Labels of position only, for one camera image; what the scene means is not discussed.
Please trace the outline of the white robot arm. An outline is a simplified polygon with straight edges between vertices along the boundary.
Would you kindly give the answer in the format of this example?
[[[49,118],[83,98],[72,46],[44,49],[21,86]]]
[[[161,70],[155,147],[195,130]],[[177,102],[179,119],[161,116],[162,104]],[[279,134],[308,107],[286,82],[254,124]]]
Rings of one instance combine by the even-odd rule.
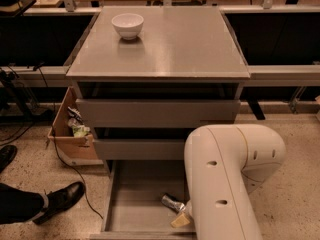
[[[263,240],[249,194],[283,164],[286,146],[257,124],[208,125],[184,148],[190,200],[171,222],[192,223],[197,240]]]

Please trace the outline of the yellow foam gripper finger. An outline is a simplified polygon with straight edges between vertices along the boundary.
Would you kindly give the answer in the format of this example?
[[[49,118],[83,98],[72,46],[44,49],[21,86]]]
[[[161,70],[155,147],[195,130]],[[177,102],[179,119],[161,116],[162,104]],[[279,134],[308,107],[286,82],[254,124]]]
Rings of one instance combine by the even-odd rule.
[[[191,217],[186,212],[180,212],[170,223],[173,228],[180,228],[191,223]]]

